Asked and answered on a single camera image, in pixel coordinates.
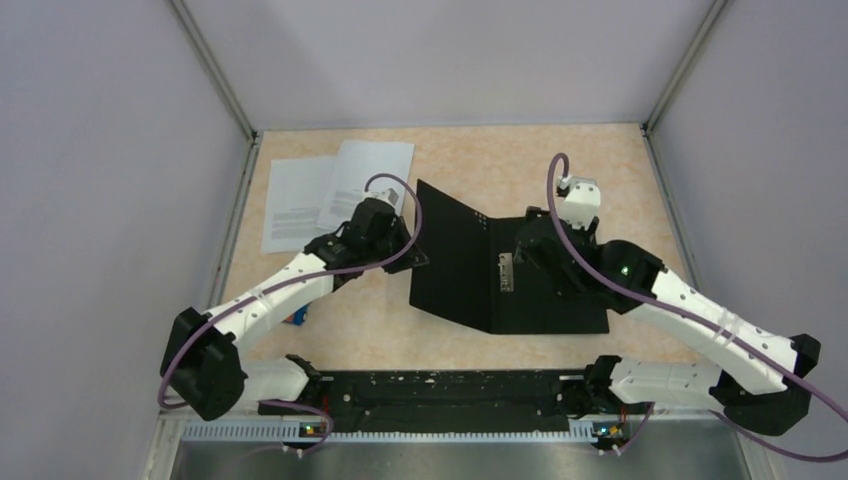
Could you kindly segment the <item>printed paper sheet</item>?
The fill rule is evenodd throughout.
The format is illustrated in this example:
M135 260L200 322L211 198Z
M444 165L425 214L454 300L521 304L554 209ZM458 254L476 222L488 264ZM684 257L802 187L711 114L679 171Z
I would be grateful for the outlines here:
M316 224L334 230L349 219L363 198L366 183L376 174L389 173L407 180L414 151L412 143L343 141Z
M300 251L331 229L317 225L334 156L276 159L271 162L264 211L261 252Z

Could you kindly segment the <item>teal black file folder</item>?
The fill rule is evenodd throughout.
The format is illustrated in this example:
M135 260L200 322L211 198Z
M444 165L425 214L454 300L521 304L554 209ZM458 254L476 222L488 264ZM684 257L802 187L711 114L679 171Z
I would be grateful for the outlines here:
M428 262L412 271L411 306L494 335L609 333L605 310L564 300L540 269L514 262L525 216L488 217L423 180L416 193Z

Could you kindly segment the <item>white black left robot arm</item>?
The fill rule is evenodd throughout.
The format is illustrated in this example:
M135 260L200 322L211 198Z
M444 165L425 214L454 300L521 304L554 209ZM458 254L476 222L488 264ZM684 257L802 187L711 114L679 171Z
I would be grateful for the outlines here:
M423 211L414 227L385 194L367 194L339 228L309 241L274 275L233 300L204 312L189 307L173 321L160 367L158 402L166 410L188 407L206 421L229 412L249 389L280 399L297 413L319 404L320 386L304 368L285 363L285 380L253 380L241 362L246 352L299 309L376 268L395 274L428 264L417 244Z

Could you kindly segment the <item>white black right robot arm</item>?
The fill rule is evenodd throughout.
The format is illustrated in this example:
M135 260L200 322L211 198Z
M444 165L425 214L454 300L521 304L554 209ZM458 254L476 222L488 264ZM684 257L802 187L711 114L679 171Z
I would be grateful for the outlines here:
M802 382L818 363L819 341L749 323L632 242L599 242L600 203L592 180L558 177L548 206L526 210L517 256L539 269L565 301L659 328L699 358L656 363L601 356L585 380L589 404L600 412L647 403L710 410L774 437L804 419L812 393Z

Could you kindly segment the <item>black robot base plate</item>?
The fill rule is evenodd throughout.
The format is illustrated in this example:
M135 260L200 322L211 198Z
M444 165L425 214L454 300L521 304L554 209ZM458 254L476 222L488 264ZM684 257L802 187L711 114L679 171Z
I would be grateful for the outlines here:
M324 370L294 355L308 383L289 406L261 401L261 416L322 411L335 434L559 433L590 415L644 414L583 370Z

